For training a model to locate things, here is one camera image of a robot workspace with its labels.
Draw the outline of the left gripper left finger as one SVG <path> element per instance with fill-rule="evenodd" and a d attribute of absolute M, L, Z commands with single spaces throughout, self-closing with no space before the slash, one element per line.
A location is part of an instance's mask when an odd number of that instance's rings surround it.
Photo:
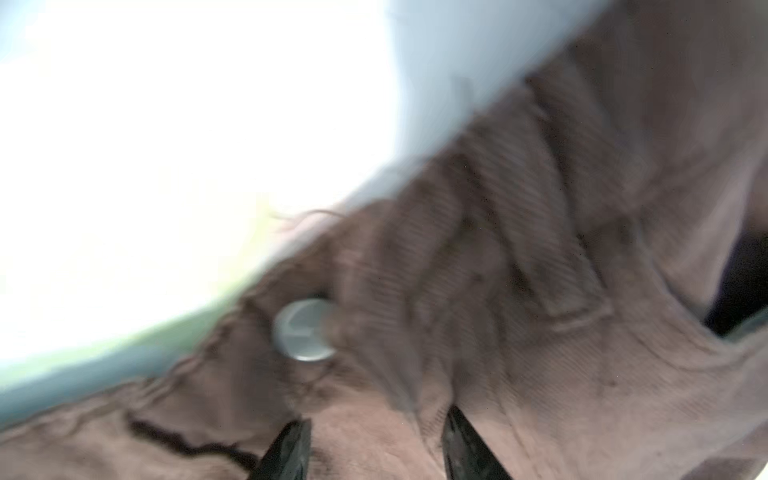
<path fill-rule="evenodd" d="M 248 480 L 306 480 L 311 456 L 310 420 L 287 424 L 270 445 Z"/>

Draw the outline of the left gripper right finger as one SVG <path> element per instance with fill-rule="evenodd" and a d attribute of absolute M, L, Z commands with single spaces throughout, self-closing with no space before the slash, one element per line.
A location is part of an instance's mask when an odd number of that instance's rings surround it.
<path fill-rule="evenodd" d="M 447 412 L 441 441 L 449 480 L 512 480 L 456 406 L 451 406 Z"/>

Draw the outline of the brown trousers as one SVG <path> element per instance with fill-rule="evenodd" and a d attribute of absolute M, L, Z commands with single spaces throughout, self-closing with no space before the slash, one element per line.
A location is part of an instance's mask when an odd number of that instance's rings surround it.
<path fill-rule="evenodd" d="M 163 376 L 1 436 L 5 479 L 512 479 L 767 464 L 767 5 L 614 1 L 397 195 L 247 289 Z"/>

